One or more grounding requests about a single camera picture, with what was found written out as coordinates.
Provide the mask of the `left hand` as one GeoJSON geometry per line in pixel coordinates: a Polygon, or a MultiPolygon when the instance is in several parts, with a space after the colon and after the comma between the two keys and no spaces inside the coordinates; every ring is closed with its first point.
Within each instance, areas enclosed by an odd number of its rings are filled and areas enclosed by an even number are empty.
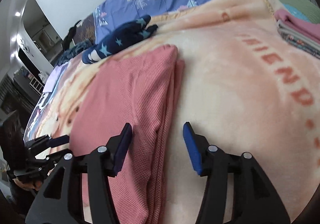
{"type": "Polygon", "coordinates": [[[15,182],[15,184],[17,186],[19,186],[20,188],[22,188],[23,190],[36,190],[39,191],[39,189],[41,188],[41,186],[43,185],[42,181],[34,181],[34,182],[21,182],[19,179],[15,178],[13,179],[13,181],[15,182]]]}

